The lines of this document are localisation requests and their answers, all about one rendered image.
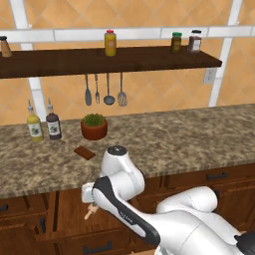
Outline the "dark sauce bottle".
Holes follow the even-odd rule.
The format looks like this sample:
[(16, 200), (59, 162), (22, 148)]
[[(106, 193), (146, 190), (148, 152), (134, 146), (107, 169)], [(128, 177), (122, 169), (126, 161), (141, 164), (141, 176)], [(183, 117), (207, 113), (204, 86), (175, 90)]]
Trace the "dark sauce bottle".
[(59, 117), (53, 112), (53, 105), (48, 101), (48, 114), (46, 116), (46, 123), (51, 140), (58, 140), (62, 138), (61, 126)]

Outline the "brown wooden drawer front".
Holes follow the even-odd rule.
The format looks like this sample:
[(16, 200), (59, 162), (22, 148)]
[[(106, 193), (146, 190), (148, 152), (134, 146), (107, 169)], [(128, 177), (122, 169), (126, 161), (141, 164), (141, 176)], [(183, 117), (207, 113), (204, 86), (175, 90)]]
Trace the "brown wooden drawer front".
[[(227, 177), (212, 180), (206, 178), (206, 174), (220, 174), (222, 171), (227, 172)], [(239, 180), (241, 178), (253, 176), (255, 176), (255, 163), (249, 163), (167, 175), (164, 178), (163, 187), (175, 189), (189, 186), (211, 185), (212, 183)]]
[(47, 193), (0, 199), (0, 206), (5, 203), (9, 205), (7, 211), (0, 211), (0, 219), (29, 213), (46, 212), (49, 207), (48, 199), (49, 195)]

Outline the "green-lidded spice jar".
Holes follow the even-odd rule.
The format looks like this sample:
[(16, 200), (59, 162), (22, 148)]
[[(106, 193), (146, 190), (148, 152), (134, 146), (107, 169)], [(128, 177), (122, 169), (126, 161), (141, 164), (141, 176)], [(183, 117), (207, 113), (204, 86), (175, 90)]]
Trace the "green-lidded spice jar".
[(178, 53), (181, 47), (181, 36), (180, 32), (173, 32), (171, 37), (170, 51), (172, 53)]

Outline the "potted green plant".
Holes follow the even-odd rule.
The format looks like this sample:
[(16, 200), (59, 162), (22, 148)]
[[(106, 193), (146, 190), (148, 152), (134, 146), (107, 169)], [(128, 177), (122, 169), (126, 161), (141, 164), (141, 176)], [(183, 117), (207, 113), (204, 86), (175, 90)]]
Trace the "potted green plant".
[(89, 114), (81, 120), (81, 130), (84, 138), (99, 140), (108, 132), (108, 121), (103, 115)]

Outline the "brown wooden cupboard door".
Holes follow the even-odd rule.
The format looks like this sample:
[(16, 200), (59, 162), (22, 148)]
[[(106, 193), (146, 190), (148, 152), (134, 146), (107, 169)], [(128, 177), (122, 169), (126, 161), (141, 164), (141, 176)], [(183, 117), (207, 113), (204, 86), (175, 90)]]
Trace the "brown wooden cupboard door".
[(255, 221), (255, 184), (215, 186), (218, 198), (214, 210), (240, 231), (251, 230)]
[(37, 234), (38, 227), (27, 223), (0, 226), (0, 255), (41, 255)]

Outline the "yellow oil bottle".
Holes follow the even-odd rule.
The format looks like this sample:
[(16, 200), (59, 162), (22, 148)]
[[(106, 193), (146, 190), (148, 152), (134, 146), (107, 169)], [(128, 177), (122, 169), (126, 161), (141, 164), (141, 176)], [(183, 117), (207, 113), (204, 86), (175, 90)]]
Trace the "yellow oil bottle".
[(32, 141), (42, 141), (44, 139), (40, 118), (35, 114), (31, 102), (28, 102), (27, 125)]

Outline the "hanging grey slotted spatula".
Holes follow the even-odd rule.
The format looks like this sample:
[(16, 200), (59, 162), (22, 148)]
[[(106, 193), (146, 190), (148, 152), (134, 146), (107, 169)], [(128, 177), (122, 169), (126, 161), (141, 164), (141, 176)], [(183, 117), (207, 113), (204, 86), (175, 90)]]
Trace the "hanging grey slotted spatula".
[(123, 91), (123, 74), (120, 74), (120, 91), (118, 93), (118, 104), (121, 107), (125, 107), (128, 104), (127, 95)]

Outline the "wooden rolling pin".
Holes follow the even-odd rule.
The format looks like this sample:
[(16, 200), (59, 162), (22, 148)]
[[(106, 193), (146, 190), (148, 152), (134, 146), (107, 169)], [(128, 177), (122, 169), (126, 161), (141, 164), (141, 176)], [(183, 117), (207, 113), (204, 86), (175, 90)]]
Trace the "wooden rolling pin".
[(95, 214), (98, 211), (99, 207), (94, 204), (88, 206), (88, 212), (85, 215), (85, 219), (88, 220), (92, 214)]

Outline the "hanging grey spoon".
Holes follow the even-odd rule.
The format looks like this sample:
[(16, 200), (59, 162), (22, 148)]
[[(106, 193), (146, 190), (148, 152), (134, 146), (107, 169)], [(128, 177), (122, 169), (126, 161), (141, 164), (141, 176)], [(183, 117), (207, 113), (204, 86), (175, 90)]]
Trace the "hanging grey spoon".
[(85, 80), (86, 80), (85, 100), (86, 100), (86, 105), (90, 106), (92, 104), (92, 94), (91, 94), (91, 91), (89, 89), (88, 74), (85, 74)]

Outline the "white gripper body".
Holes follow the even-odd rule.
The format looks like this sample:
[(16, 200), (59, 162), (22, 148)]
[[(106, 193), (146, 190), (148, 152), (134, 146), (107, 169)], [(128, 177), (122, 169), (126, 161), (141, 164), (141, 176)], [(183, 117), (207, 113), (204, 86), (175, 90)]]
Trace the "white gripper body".
[(94, 203), (95, 200), (93, 198), (93, 182), (88, 182), (82, 185), (82, 202), (83, 203)]

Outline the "hanging grey ladle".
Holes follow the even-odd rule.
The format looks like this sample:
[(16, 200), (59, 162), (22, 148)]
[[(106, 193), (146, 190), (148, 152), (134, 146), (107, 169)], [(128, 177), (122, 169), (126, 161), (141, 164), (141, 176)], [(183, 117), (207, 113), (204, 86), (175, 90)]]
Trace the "hanging grey ladle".
[[(107, 90), (110, 89), (110, 74), (107, 74)], [(110, 94), (107, 94), (104, 97), (104, 103), (108, 106), (111, 106), (115, 103), (115, 98), (111, 96)]]

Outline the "dark wooden wall shelf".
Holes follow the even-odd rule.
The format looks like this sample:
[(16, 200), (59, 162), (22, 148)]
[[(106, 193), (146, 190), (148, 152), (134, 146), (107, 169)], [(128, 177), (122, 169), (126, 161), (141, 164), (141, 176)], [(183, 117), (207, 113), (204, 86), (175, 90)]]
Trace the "dark wooden wall shelf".
[(179, 53), (171, 53), (169, 46), (118, 48), (113, 57), (107, 57), (102, 48), (15, 51), (10, 58), (0, 55), (0, 79), (219, 68), (221, 65), (220, 60), (202, 51), (188, 52), (186, 46)]

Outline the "black-lidded dark spice jar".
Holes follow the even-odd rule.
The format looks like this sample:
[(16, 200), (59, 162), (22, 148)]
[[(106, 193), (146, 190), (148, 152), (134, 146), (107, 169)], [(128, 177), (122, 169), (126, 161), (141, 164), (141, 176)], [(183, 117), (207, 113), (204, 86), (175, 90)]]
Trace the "black-lidded dark spice jar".
[(201, 46), (201, 31), (200, 30), (192, 30), (191, 35), (189, 36), (188, 47), (187, 50), (191, 53), (198, 53), (200, 51)]

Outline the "yellow mustard bottle red cap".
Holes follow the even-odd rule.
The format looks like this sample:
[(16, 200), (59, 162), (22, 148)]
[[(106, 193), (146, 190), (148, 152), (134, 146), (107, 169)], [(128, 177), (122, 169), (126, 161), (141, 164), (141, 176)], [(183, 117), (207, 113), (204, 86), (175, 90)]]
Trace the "yellow mustard bottle red cap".
[(108, 30), (105, 33), (105, 53), (107, 56), (112, 57), (116, 54), (117, 50), (117, 35), (113, 30)]

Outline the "hanging grey fork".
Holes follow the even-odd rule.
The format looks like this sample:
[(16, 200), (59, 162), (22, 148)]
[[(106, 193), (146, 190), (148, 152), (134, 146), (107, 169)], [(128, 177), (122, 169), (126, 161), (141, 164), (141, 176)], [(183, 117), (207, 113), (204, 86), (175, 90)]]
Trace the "hanging grey fork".
[(95, 81), (96, 81), (96, 103), (100, 103), (100, 93), (98, 88), (98, 74), (95, 74)]

